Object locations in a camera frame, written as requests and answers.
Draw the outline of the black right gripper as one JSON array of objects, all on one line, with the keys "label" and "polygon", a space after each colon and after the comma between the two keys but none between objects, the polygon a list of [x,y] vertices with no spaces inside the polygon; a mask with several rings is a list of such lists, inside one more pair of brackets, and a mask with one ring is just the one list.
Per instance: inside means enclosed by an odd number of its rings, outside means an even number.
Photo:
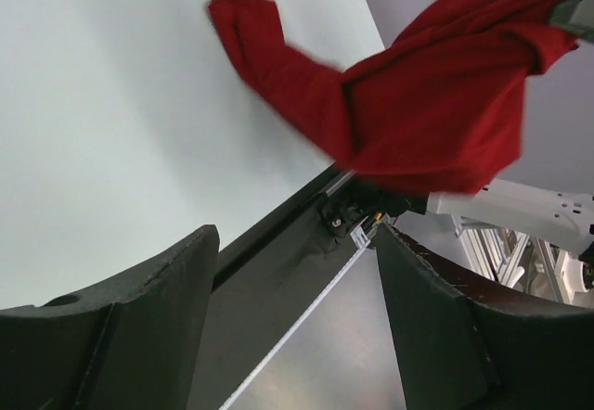
[{"label": "black right gripper", "polygon": [[582,41],[592,42],[594,0],[562,0],[551,10],[548,24]]}]

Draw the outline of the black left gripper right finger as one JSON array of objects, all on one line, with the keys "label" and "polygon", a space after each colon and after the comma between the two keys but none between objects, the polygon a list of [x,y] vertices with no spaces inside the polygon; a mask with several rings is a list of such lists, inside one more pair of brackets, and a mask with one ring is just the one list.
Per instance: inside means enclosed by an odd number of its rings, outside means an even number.
[{"label": "black left gripper right finger", "polygon": [[374,237],[410,409],[589,409],[593,313],[490,281],[388,225]]}]

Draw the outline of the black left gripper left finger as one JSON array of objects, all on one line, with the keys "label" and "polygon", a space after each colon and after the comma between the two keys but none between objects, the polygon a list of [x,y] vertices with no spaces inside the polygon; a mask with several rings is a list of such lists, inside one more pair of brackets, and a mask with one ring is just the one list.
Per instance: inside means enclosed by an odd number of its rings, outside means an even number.
[{"label": "black left gripper left finger", "polygon": [[5,409],[183,409],[213,286],[205,225],[88,288],[1,313]]}]

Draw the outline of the dark red t shirt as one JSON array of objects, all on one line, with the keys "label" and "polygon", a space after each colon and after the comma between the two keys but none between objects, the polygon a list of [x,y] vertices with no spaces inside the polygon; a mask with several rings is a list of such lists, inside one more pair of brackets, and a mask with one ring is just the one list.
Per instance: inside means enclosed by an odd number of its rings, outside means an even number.
[{"label": "dark red t shirt", "polygon": [[523,151],[525,86],[575,50],[565,0],[437,0],[347,70],[285,38],[274,0],[211,0],[240,79],[345,171],[396,192],[474,194]]}]

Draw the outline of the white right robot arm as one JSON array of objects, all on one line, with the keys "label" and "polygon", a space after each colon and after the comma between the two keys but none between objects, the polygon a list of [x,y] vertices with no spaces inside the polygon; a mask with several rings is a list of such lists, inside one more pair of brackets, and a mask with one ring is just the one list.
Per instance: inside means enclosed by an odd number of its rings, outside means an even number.
[{"label": "white right robot arm", "polygon": [[593,264],[593,197],[496,179],[475,196],[431,194],[427,211],[537,237]]}]

